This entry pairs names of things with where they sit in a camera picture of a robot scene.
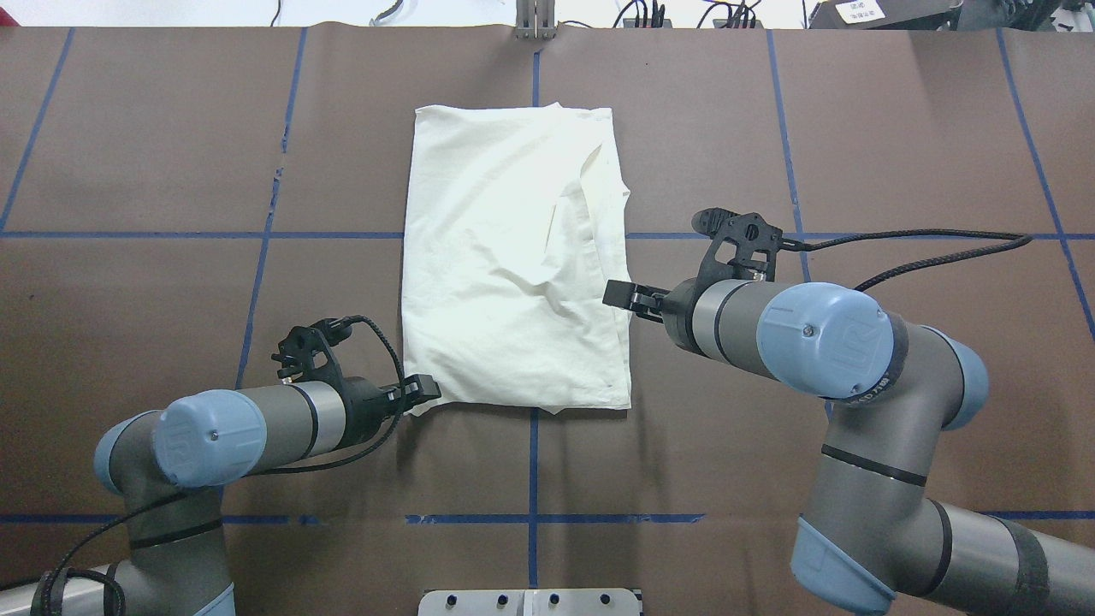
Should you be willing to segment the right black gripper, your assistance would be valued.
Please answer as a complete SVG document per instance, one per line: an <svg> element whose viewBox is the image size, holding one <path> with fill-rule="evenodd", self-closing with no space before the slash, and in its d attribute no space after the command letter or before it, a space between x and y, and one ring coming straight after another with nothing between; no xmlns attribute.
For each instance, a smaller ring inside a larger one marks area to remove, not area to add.
<svg viewBox="0 0 1095 616"><path fill-rule="evenodd" d="M695 278L681 281L670 292L668 289L633 281L609 280L602 303L632 312L641 319L664 323L669 338L677 347L682 350L700 350L693 332L696 289Z"/></svg>

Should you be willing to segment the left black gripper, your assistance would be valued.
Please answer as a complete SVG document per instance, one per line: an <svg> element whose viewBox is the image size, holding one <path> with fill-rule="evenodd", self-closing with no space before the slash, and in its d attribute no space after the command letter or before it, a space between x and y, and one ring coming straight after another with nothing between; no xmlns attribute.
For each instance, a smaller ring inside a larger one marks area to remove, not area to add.
<svg viewBox="0 0 1095 616"><path fill-rule="evenodd" d="M441 387L433 375L410 375L400 383L376 386L364 377L346 377L341 390L346 402L346 423L341 448L356 446L371 440L388 417L420 417L441 397Z"/></svg>

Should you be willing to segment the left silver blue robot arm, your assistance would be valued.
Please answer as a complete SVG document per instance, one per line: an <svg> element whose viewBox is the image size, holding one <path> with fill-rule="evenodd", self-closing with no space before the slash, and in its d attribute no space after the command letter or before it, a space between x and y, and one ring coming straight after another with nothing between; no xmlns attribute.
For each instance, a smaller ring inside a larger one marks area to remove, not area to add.
<svg viewBox="0 0 1095 616"><path fill-rule="evenodd" d="M115 425L94 470L125 504L130 555L97 568L74 553L35 583L3 590L4 615L234 615L222 488L357 446L381 425L441 397L428 375L387 387L351 377L343 388L285 381L208 390Z"/></svg>

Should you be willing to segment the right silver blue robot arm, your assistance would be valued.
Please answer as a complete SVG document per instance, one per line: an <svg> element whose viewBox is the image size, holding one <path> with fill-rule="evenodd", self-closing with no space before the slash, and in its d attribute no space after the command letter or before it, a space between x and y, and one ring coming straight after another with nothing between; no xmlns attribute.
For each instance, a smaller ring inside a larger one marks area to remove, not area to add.
<svg viewBox="0 0 1095 616"><path fill-rule="evenodd" d="M685 351L832 403L791 572L854 615L899 594L971 615L1091 615L1092 550L926 496L944 430L969 425L988 370L963 342L831 283L610 281L607 305Z"/></svg>

